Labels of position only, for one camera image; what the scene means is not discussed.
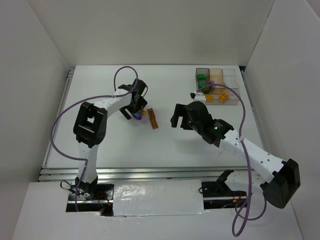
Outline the yellow flower lego brick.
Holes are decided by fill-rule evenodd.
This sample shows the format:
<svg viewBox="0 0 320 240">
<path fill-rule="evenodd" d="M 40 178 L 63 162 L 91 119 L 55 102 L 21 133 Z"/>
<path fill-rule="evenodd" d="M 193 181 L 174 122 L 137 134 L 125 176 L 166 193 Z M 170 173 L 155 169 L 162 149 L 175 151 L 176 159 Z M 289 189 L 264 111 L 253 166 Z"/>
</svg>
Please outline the yellow flower lego brick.
<svg viewBox="0 0 320 240">
<path fill-rule="evenodd" d="M 205 96 L 205 100 L 207 101 L 207 102 L 213 102 L 214 101 L 214 96 L 213 95 L 211 95 L 211 94 L 204 94 L 204 96 Z"/>
</svg>

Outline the yellow 2x3 lego brick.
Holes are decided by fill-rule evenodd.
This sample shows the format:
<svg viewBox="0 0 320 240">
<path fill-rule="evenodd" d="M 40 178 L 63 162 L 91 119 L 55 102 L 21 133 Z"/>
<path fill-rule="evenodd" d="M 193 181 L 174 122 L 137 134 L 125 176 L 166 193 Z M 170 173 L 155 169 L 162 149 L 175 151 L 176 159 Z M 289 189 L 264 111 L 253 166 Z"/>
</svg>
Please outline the yellow 2x3 lego brick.
<svg viewBox="0 0 320 240">
<path fill-rule="evenodd" d="M 229 94 L 226 92 L 223 92 L 222 94 L 219 95 L 218 99 L 220 102 L 224 102 L 226 99 L 229 98 Z"/>
</svg>

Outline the small green lego brick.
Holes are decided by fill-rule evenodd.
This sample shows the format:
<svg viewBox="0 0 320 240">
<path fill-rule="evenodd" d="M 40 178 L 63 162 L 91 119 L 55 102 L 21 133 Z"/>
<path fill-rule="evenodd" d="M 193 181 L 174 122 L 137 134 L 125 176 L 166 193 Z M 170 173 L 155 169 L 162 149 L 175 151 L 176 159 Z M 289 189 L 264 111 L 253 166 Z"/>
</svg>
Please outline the small green lego brick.
<svg viewBox="0 0 320 240">
<path fill-rule="evenodd" d="M 198 81 L 205 81 L 206 80 L 206 76 L 204 74 L 198 74 L 197 75 L 197 80 Z"/>
</svg>

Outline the green sloped lego brick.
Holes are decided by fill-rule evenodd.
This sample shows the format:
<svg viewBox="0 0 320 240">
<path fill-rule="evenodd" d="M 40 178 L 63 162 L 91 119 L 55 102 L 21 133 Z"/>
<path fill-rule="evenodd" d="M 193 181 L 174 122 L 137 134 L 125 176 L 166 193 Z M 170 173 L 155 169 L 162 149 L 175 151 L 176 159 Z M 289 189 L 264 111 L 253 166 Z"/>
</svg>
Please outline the green sloped lego brick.
<svg viewBox="0 0 320 240">
<path fill-rule="evenodd" d="M 202 91 L 205 93 L 205 94 L 209 94 L 211 92 L 211 89 L 212 89 L 212 86 L 209 85 L 208 87 L 204 88 Z"/>
</svg>

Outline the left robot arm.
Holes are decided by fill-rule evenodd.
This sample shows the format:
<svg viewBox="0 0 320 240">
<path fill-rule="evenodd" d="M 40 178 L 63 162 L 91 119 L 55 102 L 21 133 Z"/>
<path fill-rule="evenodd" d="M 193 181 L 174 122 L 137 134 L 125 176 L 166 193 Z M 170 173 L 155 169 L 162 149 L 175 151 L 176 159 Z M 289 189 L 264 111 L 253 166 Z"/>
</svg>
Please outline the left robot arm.
<svg viewBox="0 0 320 240">
<path fill-rule="evenodd" d="M 80 105 L 73 127 L 79 147 L 77 190 L 91 198 L 98 195 L 98 148 L 106 137 L 108 118 L 117 111 L 127 120 L 137 115 L 148 103 L 143 97 L 147 88 L 144 81 L 137 79 L 133 84 L 120 85 L 111 97 L 94 103 L 85 101 Z"/>
</svg>

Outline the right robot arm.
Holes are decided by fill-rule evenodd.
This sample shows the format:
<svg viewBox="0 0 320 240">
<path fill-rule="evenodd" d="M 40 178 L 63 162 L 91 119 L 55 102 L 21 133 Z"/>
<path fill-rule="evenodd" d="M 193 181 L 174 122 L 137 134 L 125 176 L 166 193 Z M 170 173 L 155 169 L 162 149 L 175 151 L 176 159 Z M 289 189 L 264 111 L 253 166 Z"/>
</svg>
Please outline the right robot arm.
<svg viewBox="0 0 320 240">
<path fill-rule="evenodd" d="M 283 160 L 243 138 L 231 124 L 213 118 L 204 103 L 176 104 L 170 119 L 173 128 L 177 127 L 179 118 L 182 129 L 194 130 L 208 144 L 244 160 L 257 171 L 264 180 L 259 184 L 262 194 L 274 207 L 283 209 L 301 186 L 300 169 L 295 160 Z"/>
</svg>

